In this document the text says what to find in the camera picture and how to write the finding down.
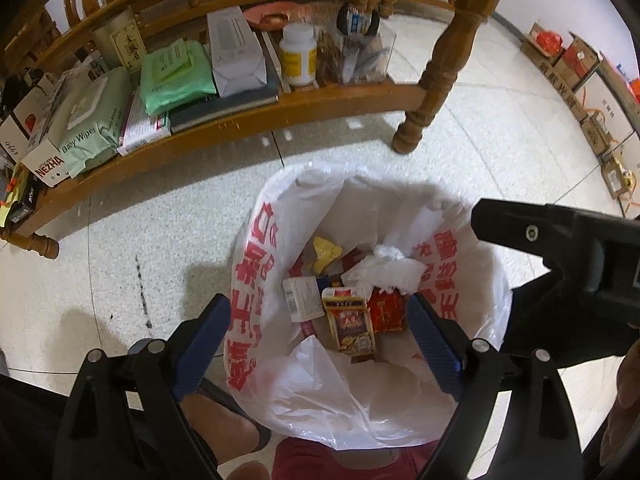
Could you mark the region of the white tissue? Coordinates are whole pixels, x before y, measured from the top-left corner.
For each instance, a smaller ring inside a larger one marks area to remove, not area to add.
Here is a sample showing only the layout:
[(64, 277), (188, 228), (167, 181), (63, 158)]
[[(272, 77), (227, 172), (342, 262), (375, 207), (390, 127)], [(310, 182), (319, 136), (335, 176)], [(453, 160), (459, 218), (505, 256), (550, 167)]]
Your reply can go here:
[(386, 294), (394, 290), (404, 295), (414, 294), (425, 271), (423, 262), (407, 257), (397, 247), (378, 245), (372, 254), (343, 273), (341, 280), (357, 296), (369, 300), (376, 288)]

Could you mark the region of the yellow snack wrapper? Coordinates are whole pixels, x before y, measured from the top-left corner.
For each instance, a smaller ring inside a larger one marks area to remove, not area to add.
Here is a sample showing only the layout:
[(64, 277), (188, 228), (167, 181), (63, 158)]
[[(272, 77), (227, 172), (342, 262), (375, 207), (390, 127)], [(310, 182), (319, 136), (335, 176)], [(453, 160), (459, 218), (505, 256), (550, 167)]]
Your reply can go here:
[(311, 266), (314, 274), (320, 275), (335, 260), (343, 255), (343, 247), (337, 245), (326, 238), (315, 236), (312, 240), (312, 247), (316, 258)]

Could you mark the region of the white red-print trash bag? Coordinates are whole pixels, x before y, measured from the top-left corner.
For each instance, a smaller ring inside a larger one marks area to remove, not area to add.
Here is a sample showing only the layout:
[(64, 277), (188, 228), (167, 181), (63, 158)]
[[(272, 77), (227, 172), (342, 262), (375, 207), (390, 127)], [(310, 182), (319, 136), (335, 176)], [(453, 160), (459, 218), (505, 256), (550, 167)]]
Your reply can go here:
[(366, 168), (279, 171), (234, 248), (234, 400), (279, 434), (337, 451), (438, 439), (456, 401), (410, 333), (415, 292), (466, 336), (502, 343), (512, 294), (467, 204)]

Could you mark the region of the red trash bin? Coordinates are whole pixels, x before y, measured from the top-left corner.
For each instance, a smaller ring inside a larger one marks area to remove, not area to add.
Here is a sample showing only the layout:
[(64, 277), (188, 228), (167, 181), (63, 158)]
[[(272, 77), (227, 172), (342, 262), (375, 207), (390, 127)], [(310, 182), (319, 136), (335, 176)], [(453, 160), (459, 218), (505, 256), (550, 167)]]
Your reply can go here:
[(433, 441), (413, 448), (337, 452), (317, 442), (286, 438), (277, 446), (271, 478), (415, 479), (436, 446)]

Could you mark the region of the red box in trash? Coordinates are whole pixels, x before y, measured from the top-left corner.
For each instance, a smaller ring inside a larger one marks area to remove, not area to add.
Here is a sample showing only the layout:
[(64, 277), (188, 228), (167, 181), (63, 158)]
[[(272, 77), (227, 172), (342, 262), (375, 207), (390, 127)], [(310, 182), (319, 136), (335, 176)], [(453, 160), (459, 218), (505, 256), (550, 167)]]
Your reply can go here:
[(367, 302), (373, 331), (377, 334), (401, 332), (406, 328), (405, 298), (397, 289), (375, 288)]

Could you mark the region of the dark snack packet in trash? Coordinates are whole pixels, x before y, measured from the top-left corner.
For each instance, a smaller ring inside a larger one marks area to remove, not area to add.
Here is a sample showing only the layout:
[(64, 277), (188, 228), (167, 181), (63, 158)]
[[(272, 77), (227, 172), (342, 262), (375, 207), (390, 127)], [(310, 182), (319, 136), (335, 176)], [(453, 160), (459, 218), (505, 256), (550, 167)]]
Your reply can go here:
[(366, 300), (348, 287), (328, 287), (321, 300), (337, 351), (352, 360), (373, 358), (375, 336)]

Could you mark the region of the Nezha white red box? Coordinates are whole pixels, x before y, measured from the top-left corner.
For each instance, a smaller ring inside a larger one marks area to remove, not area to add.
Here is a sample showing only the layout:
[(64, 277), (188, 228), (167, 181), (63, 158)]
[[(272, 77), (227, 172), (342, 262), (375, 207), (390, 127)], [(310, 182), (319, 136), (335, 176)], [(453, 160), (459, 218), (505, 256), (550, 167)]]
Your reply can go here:
[(70, 176), (63, 154), (49, 139), (42, 139), (32, 148), (22, 159), (22, 164), (49, 188), (54, 188)]

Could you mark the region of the clear plastic organizer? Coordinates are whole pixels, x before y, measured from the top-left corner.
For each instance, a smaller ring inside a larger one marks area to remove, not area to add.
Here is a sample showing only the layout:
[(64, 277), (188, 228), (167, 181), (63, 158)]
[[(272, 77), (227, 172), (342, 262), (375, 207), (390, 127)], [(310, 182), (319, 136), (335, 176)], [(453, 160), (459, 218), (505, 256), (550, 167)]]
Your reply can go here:
[(377, 10), (362, 12), (345, 3), (332, 22), (318, 29), (320, 74), (343, 86), (382, 82), (396, 34)]

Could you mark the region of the dark notebook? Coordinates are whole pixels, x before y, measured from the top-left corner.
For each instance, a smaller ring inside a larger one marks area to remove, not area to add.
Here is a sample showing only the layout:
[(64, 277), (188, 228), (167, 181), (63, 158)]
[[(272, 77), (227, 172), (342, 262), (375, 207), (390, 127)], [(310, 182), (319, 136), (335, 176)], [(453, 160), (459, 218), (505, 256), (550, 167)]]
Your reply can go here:
[(279, 77), (270, 58), (266, 59), (267, 84), (233, 96), (208, 96), (174, 108), (168, 113), (172, 134), (190, 129), (212, 120), (227, 117), (244, 110), (273, 104), (279, 99)]

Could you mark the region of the green wipes pack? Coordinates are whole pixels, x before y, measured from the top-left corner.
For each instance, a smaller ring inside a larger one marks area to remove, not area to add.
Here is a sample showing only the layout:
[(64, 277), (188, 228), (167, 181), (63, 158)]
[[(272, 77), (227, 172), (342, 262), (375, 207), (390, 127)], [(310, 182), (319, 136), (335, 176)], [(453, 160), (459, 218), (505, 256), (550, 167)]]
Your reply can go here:
[(216, 95), (212, 64), (200, 42), (179, 38), (144, 58), (140, 96), (146, 114), (157, 116)]

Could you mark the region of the white yellow pill bottle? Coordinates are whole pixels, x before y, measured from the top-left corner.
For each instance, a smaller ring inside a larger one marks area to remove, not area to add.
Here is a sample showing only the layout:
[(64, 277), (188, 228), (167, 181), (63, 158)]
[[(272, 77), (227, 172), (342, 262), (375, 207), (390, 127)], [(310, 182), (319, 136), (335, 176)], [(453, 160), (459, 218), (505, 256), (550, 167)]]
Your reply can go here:
[(317, 40), (314, 26), (290, 23), (282, 30), (280, 63), (284, 80), (294, 87), (309, 86), (316, 78)]

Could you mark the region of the white carton box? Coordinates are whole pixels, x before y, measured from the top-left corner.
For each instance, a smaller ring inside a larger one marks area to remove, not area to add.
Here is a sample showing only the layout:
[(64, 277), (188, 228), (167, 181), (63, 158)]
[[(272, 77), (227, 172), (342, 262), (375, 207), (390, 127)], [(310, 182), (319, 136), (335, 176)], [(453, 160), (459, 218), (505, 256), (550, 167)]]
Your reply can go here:
[(213, 80), (225, 98), (267, 84), (266, 60), (238, 6), (207, 14)]

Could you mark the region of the gold tea tin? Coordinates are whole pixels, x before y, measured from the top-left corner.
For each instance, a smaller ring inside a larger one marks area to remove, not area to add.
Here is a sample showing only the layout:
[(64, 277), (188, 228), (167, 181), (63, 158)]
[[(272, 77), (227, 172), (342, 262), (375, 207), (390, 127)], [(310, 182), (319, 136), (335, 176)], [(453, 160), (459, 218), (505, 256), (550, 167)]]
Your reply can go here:
[(122, 66), (131, 75), (140, 73), (146, 57), (146, 47), (130, 6), (119, 13), (112, 13), (91, 33), (100, 55), (110, 70)]

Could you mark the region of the cardboard boxes by wall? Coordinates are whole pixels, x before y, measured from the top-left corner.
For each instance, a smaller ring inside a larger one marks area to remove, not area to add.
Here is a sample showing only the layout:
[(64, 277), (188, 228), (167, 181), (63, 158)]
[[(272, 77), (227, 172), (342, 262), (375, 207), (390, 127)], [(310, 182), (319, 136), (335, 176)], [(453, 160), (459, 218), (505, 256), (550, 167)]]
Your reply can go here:
[(639, 96), (604, 54), (574, 34), (533, 24), (521, 51), (578, 120), (608, 192), (626, 218), (639, 215)]

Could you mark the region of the wooden coffee table frame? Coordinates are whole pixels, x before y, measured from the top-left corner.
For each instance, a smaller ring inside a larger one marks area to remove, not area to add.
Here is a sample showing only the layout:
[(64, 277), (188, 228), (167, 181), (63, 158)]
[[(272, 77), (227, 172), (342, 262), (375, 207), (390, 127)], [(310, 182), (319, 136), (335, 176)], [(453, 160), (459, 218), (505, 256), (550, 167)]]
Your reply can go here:
[(499, 0), (454, 16), (421, 79), (387, 73), (399, 0), (26, 0), (1, 34), (1, 69), (50, 84), (2, 148), (39, 188), (5, 242), (53, 259), (39, 229), (93, 193), (216, 144), (319, 120), (401, 110), (409, 153), (444, 104)]

